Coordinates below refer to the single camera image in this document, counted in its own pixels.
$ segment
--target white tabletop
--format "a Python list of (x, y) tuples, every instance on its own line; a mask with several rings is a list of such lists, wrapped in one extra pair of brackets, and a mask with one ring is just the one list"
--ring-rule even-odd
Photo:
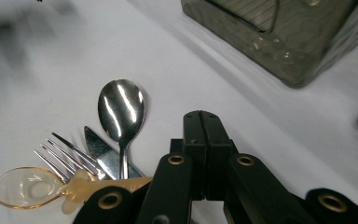
[[(0, 21), (15, 24), (0, 34), (0, 175), (48, 168), (33, 150), (51, 132), (85, 148), (87, 125), (109, 141), (98, 96), (126, 78), (145, 95), (145, 123), (130, 144), (144, 174), (153, 175), (170, 140), (183, 137), (183, 115), (206, 110), (294, 194), (328, 188), (358, 204), (358, 47), (292, 90), (187, 17), (179, 0), (77, 0), (65, 10), (58, 2), (0, 1)], [(4, 47), (17, 53), (5, 57)], [(0, 223), (72, 223), (76, 214), (64, 215), (61, 204), (0, 205)], [(222, 206), (194, 202), (192, 217), (226, 223)]]

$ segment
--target metal fork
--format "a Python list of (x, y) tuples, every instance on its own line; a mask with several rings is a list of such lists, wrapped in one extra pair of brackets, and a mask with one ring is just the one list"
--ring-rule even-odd
[(61, 136), (57, 135), (56, 133), (52, 133), (52, 134), (61, 142), (63, 142), (65, 145), (67, 145), (69, 148), (71, 148), (86, 163), (84, 164), (82, 161), (76, 159), (63, 147), (55, 143), (50, 138), (47, 138), (46, 141), (50, 143), (52, 146), (54, 146), (56, 149), (58, 149), (62, 153), (64, 158), (59, 156), (56, 152), (54, 152), (54, 150), (52, 150), (46, 145), (42, 144), (40, 146), (44, 150), (46, 150), (46, 152), (48, 152), (51, 156), (53, 156), (66, 169), (69, 175), (39, 151), (34, 150), (34, 153), (36, 153), (36, 155), (38, 155), (40, 159), (42, 159), (54, 171), (54, 173), (56, 173), (62, 179), (64, 183), (68, 183), (71, 180), (71, 177), (75, 174), (75, 171), (78, 169), (85, 169), (99, 180), (109, 178), (109, 176), (105, 173), (105, 171), (101, 168), (101, 166), (98, 164), (96, 160), (94, 160), (92, 157), (87, 155), (83, 150), (79, 149), (77, 146), (68, 142)]

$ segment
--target metal spoon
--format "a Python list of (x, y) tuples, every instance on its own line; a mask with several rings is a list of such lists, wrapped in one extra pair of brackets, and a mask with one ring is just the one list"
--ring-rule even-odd
[(139, 88), (126, 79), (111, 81), (101, 90), (98, 114), (103, 129), (120, 147), (120, 178), (127, 179), (128, 146), (144, 122), (144, 97)]

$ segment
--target white table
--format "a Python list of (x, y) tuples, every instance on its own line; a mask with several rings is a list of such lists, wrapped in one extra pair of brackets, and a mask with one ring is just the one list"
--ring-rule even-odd
[[(183, 115), (206, 110), (220, 117), (240, 152), (261, 159), (294, 194), (329, 188), (358, 204), (358, 48), (292, 90), (192, 21), (179, 0), (77, 0), (69, 14), (54, 9), (59, 1), (14, 2), (0, 1), (0, 19), (17, 20), (21, 31), (17, 43), (1, 36), (0, 46), (23, 50), (10, 66), (0, 49), (0, 175), (48, 168), (33, 150), (51, 132), (85, 148), (88, 125), (109, 141), (98, 95), (107, 82), (126, 78), (145, 93), (145, 123), (130, 151), (146, 175), (170, 140), (182, 138)], [(20, 10), (27, 16), (15, 16)], [(0, 223), (72, 223), (76, 214), (62, 214), (61, 204), (0, 205)], [(194, 202), (192, 217), (226, 223), (222, 206)]]

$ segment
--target butter knife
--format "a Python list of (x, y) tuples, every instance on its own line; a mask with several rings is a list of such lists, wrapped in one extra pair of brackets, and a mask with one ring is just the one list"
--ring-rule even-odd
[[(116, 150), (109, 146), (88, 126), (84, 127), (86, 143), (89, 148), (89, 154), (94, 158), (103, 170), (112, 178), (120, 177), (120, 157)], [(130, 178), (142, 177), (132, 164), (129, 164)]]

